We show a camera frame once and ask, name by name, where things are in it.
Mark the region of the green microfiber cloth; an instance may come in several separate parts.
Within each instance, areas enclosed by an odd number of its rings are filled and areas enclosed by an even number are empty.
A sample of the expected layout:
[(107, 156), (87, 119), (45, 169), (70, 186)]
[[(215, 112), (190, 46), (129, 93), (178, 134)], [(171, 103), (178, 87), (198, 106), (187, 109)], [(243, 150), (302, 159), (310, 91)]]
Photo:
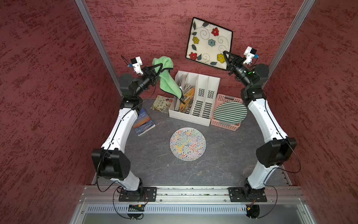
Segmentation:
[(170, 75), (170, 70), (174, 67), (172, 59), (166, 56), (154, 58), (152, 65), (155, 66), (158, 64), (162, 64), (162, 68), (159, 73), (161, 90), (172, 94), (178, 99), (182, 98), (182, 90)]

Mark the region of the square floral plate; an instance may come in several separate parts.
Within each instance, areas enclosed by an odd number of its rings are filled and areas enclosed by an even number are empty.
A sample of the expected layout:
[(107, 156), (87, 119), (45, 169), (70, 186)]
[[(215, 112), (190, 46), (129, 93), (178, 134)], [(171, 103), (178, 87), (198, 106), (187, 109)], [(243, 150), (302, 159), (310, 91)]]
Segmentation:
[(194, 17), (186, 47), (186, 59), (226, 70), (223, 52), (231, 51), (233, 34), (227, 28)]

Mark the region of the round colourful squiggle plate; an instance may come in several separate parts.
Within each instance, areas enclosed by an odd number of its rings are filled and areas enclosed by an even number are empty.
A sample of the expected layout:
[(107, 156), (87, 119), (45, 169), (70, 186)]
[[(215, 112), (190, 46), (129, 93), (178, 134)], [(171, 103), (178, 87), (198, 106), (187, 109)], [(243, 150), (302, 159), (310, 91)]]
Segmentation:
[(194, 161), (203, 156), (207, 148), (204, 135), (191, 127), (181, 128), (170, 138), (170, 150), (182, 161)]

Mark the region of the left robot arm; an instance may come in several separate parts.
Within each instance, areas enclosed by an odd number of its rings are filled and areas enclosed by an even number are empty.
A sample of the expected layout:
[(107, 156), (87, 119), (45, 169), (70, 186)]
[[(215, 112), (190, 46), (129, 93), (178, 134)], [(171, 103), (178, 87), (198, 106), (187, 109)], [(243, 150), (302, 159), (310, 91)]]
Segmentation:
[(94, 149), (91, 158), (96, 169), (96, 178), (103, 177), (118, 183), (123, 195), (133, 201), (144, 198), (143, 182), (131, 172), (131, 162), (125, 155), (125, 145), (142, 108), (141, 94), (150, 86), (155, 86), (163, 64), (144, 67), (143, 75), (134, 78), (125, 73), (119, 77), (122, 101), (116, 123), (104, 144)]

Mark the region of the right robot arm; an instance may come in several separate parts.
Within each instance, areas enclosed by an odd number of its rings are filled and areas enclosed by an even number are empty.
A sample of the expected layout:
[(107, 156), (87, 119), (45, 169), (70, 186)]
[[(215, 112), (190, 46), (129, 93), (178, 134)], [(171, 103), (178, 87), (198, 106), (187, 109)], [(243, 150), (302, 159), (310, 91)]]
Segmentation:
[(227, 71), (245, 86), (241, 90), (241, 98), (256, 119), (265, 144), (256, 150), (256, 166), (245, 179), (244, 185), (231, 187), (228, 191), (231, 202), (266, 202), (264, 191), (268, 179), (294, 153), (297, 142), (283, 131), (269, 108), (263, 90), (263, 84), (269, 78), (269, 67), (260, 63), (249, 69), (247, 65), (253, 55), (244, 55), (241, 57), (228, 51), (223, 52)]

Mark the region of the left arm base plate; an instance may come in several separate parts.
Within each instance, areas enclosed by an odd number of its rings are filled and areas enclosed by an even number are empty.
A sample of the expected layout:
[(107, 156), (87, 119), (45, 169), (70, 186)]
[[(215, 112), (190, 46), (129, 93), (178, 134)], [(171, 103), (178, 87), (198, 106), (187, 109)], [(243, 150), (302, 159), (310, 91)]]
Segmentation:
[(139, 188), (139, 191), (119, 191), (119, 202), (155, 202), (157, 196), (157, 187)]

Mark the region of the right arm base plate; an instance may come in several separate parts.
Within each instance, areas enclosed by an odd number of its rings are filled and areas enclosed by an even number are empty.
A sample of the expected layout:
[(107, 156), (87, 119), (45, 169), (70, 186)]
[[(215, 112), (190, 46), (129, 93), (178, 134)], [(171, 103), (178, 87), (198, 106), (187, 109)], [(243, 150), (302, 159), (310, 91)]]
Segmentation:
[(243, 203), (265, 203), (267, 198), (265, 195), (265, 188), (252, 189), (250, 186), (244, 187), (229, 187), (228, 194), (231, 202), (243, 202)]

